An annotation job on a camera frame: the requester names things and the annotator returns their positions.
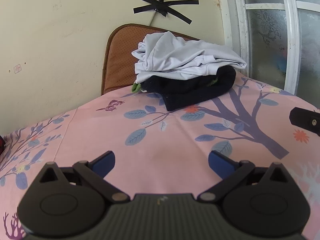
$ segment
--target metal screw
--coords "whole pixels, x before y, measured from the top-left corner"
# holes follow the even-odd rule
[[[128,199],[128,195],[122,192],[114,193],[112,196],[114,201],[125,201]]]
[[[203,201],[213,201],[216,198],[216,195],[211,192],[204,192],[200,195],[200,198]]]

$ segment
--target green cloth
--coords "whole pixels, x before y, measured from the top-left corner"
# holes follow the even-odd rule
[[[218,78],[212,80],[209,84],[207,84],[207,87],[214,85],[215,83],[217,83],[217,81],[218,81]]]
[[[137,93],[140,90],[141,90],[141,84],[133,83],[132,88],[131,88],[131,92],[132,93]]]

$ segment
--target bed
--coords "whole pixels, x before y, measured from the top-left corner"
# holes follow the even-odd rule
[[[281,161],[311,206],[303,234],[320,239],[320,139],[289,121],[296,106],[319,109],[237,73],[227,94],[166,111],[159,94],[133,94],[130,87],[136,61],[130,52],[146,34],[164,31],[135,24],[117,28],[107,44],[101,97],[5,136],[6,149],[0,155],[1,240],[24,235],[16,208],[45,162],[70,166],[107,150],[115,153],[116,162],[105,179],[131,197],[188,192],[197,196],[220,181],[208,165],[211,150],[256,166]]]

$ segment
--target black cloth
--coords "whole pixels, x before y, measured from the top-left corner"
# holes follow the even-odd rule
[[[167,111],[198,104],[227,93],[236,79],[236,71],[231,66],[223,66],[216,75],[199,76],[189,80],[175,80],[151,76],[141,83],[141,89],[162,95]]]

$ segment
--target brown cushion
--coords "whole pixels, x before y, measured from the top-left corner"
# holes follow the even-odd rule
[[[114,30],[108,40],[103,64],[102,95],[134,83],[136,80],[134,64],[138,60],[131,55],[131,52],[138,48],[138,43],[143,41],[147,34],[156,32],[167,32],[167,30],[139,24],[126,24]],[[198,40],[181,33],[172,33],[185,40]]]

